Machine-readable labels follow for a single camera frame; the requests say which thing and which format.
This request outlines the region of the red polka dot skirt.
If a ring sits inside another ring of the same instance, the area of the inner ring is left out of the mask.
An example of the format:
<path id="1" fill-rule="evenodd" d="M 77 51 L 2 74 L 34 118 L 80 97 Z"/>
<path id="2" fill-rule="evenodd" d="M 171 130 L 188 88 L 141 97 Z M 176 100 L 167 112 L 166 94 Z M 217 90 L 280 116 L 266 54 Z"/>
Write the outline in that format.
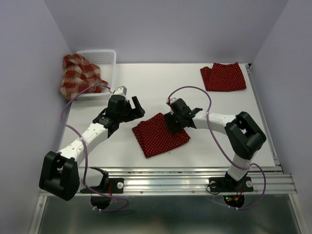
<path id="1" fill-rule="evenodd" d="M 141 121 L 132 131 L 143 151 L 145 158 L 151 158 L 185 145 L 190 136 L 185 130 L 171 134 L 164 115 L 158 113 L 149 120 Z"/>
<path id="2" fill-rule="evenodd" d="M 214 63 L 212 68 L 208 66 L 200 69 L 206 91 L 233 92 L 247 88 L 242 70 L 238 64 Z"/>

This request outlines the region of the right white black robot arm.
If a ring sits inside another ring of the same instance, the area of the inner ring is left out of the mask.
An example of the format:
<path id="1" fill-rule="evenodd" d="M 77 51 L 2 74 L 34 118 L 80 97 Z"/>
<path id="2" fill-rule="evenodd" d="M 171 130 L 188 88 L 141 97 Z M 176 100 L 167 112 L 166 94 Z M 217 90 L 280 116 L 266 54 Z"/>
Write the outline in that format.
<path id="1" fill-rule="evenodd" d="M 217 142 L 214 133 L 218 132 L 228 137 L 234 157 L 233 159 L 226 157 L 231 165 L 224 178 L 224 184 L 229 190 L 240 187 L 254 155 L 267 140 L 253 118 L 247 112 L 240 112 L 238 115 L 222 115 L 209 113 L 202 108 L 191 109 L 181 98 L 170 100 L 167 105 L 171 110 L 164 115 L 164 119 L 171 134 L 185 128 L 207 129 L 219 148 L 221 145 Z"/>

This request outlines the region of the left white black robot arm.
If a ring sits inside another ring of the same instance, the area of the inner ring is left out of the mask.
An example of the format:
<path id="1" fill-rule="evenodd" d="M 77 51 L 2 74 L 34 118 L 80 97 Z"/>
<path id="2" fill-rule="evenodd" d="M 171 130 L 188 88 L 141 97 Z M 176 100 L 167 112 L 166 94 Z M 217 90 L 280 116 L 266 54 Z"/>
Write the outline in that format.
<path id="1" fill-rule="evenodd" d="M 79 165 L 88 162 L 88 154 L 119 129 L 121 123 L 144 117 L 145 110 L 138 98 L 129 101 L 124 95 L 112 95 L 108 106 L 92 121 L 83 134 L 58 152 L 50 151 L 43 161 L 39 187 L 68 201 L 84 189 L 86 175 Z"/>

